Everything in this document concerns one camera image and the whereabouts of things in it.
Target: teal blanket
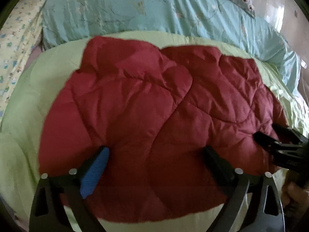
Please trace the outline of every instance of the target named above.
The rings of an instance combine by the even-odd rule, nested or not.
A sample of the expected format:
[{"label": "teal blanket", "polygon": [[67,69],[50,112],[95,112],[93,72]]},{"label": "teal blanket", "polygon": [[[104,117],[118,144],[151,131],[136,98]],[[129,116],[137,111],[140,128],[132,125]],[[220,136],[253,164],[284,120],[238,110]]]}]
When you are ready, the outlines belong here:
[{"label": "teal blanket", "polygon": [[162,31],[221,41],[270,63],[297,92],[300,59],[264,19],[251,18],[229,0],[47,0],[47,48],[89,36]]}]

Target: red fabric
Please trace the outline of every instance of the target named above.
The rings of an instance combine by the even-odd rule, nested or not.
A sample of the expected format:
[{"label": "red fabric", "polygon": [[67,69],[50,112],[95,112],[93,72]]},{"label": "red fabric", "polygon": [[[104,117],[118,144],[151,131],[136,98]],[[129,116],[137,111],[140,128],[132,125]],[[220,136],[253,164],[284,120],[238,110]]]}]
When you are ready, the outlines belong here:
[{"label": "red fabric", "polygon": [[101,145],[110,160],[87,204],[97,217],[144,222],[206,211],[226,200],[201,148],[246,173],[275,169],[252,138],[285,124],[253,59],[215,47],[158,49],[95,37],[46,118],[40,172],[78,168]]}]

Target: silver screw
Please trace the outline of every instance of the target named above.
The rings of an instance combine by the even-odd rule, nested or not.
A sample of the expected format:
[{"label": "silver screw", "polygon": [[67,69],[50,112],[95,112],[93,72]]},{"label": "silver screw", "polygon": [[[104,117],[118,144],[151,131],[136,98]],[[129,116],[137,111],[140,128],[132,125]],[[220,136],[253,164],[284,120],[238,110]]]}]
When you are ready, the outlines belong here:
[{"label": "silver screw", "polygon": [[75,175],[75,174],[77,174],[77,169],[76,169],[76,168],[70,169],[69,174],[70,174],[70,175]]},{"label": "silver screw", "polygon": [[272,174],[271,174],[270,172],[265,172],[264,174],[265,174],[265,176],[266,176],[267,178],[271,178],[271,177],[272,177]]},{"label": "silver screw", "polygon": [[47,173],[44,173],[41,175],[41,179],[46,179],[48,177],[48,174]]},{"label": "silver screw", "polygon": [[241,168],[235,168],[235,173],[237,174],[243,174],[243,170]]}]

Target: blue textured pad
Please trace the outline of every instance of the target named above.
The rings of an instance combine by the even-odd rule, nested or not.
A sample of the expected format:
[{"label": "blue textured pad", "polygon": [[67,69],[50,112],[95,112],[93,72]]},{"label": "blue textured pad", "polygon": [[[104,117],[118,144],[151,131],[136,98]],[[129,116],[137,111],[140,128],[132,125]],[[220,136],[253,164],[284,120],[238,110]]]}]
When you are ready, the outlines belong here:
[{"label": "blue textured pad", "polygon": [[90,166],[89,170],[81,178],[80,194],[83,199],[91,195],[100,180],[107,162],[109,160],[109,149],[104,147],[101,153]]}]

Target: light green sheet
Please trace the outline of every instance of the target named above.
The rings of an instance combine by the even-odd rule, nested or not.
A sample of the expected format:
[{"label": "light green sheet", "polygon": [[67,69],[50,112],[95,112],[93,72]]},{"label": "light green sheet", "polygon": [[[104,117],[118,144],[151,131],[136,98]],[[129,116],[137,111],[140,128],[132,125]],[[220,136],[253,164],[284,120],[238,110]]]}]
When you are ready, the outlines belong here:
[{"label": "light green sheet", "polygon": [[[160,48],[184,44],[212,45],[217,46],[223,54],[250,58],[246,52],[234,46],[205,38],[165,32],[123,32],[110,36],[145,40]],[[0,132],[0,195],[22,219],[29,219],[39,180],[37,154],[45,116],[72,71],[79,67],[88,40],[69,42],[42,53],[20,77],[4,114]],[[256,64],[264,83],[284,107],[289,125],[307,135],[309,110],[304,101],[297,102],[269,64],[258,60]],[[275,174],[279,189],[284,175],[284,170]],[[102,223],[107,231],[206,231],[220,208],[221,206],[211,211],[155,223]]]}]

